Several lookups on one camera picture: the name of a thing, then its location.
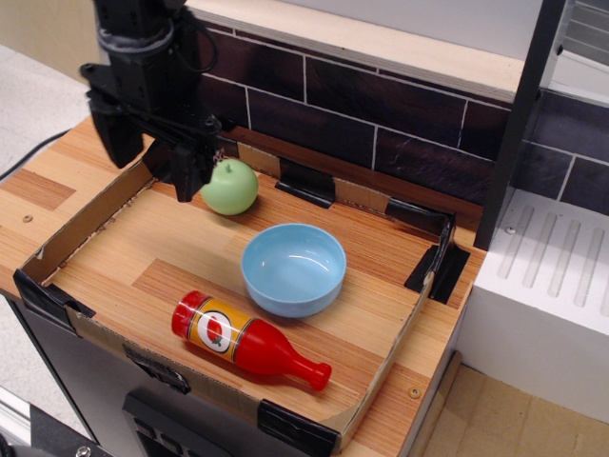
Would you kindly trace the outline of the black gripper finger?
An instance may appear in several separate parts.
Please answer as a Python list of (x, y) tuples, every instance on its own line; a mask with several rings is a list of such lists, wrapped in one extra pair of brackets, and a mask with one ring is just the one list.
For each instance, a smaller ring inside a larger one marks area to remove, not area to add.
[(120, 106), (90, 102), (89, 108), (108, 157), (117, 168), (124, 168), (141, 153), (142, 132)]
[(211, 180), (214, 147), (207, 143), (178, 143), (172, 150), (170, 170), (179, 202), (191, 202), (194, 195)]

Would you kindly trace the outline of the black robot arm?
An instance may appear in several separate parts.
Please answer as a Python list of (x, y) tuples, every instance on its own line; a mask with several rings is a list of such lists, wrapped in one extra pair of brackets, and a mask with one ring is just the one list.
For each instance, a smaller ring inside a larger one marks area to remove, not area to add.
[(120, 169), (138, 155), (189, 202), (212, 175), (220, 120), (199, 93), (218, 61), (215, 42), (183, 1), (97, 1), (97, 41), (106, 64), (85, 64), (88, 103), (105, 150)]

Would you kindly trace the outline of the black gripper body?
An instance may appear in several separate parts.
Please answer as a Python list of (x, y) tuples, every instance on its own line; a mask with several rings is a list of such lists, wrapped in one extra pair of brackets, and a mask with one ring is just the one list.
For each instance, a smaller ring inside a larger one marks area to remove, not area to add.
[(220, 121), (198, 99), (202, 76), (219, 60), (209, 40), (177, 40), (151, 53), (110, 53), (109, 63), (85, 64), (89, 102), (120, 106), (142, 132), (170, 144), (217, 146)]

